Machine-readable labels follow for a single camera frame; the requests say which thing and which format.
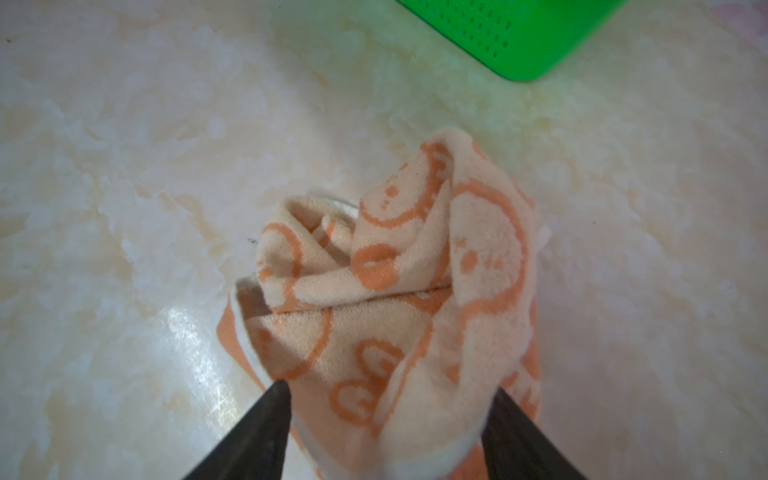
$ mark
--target green basket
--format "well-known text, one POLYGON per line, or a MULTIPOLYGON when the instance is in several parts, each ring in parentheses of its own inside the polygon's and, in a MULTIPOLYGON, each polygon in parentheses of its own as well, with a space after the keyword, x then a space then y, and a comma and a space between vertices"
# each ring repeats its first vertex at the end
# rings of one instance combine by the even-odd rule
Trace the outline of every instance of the green basket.
POLYGON ((510 80, 541 77, 624 0, 399 0, 510 80))

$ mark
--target terry cloth towel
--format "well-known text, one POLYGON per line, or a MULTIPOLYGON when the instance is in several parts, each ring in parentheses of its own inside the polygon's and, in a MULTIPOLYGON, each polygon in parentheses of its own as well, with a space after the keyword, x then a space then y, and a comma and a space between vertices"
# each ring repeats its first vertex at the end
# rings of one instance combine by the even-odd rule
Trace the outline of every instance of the terry cloth towel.
POLYGON ((440 131, 359 216, 285 200, 220 341, 262 388, 289 382, 293 434, 319 476, 487 478, 478 440, 496 389, 538 413, 542 231, 469 135, 440 131))

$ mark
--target towel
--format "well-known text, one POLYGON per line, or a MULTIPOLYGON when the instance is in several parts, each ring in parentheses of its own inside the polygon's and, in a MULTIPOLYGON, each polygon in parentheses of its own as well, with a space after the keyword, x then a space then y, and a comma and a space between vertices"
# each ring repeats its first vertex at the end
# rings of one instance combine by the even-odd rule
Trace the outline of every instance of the towel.
POLYGON ((359 208, 287 198, 219 339, 262 389, 288 381, 320 478, 487 478, 478 441, 497 388, 539 410, 545 232, 468 134, 439 131, 359 208))

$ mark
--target marble floor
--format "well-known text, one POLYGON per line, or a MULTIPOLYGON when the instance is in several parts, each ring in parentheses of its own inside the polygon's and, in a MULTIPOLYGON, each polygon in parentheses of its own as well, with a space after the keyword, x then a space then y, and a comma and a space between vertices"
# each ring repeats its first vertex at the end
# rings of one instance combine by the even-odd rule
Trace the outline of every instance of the marble floor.
MULTIPOLYGON (((511 83, 394 0, 0 3, 0 478, 180 478, 287 194, 463 127, 538 201, 542 429, 592 480, 768 475, 768 58, 630 0, 511 83)), ((312 472, 290 446, 284 478, 312 472)))

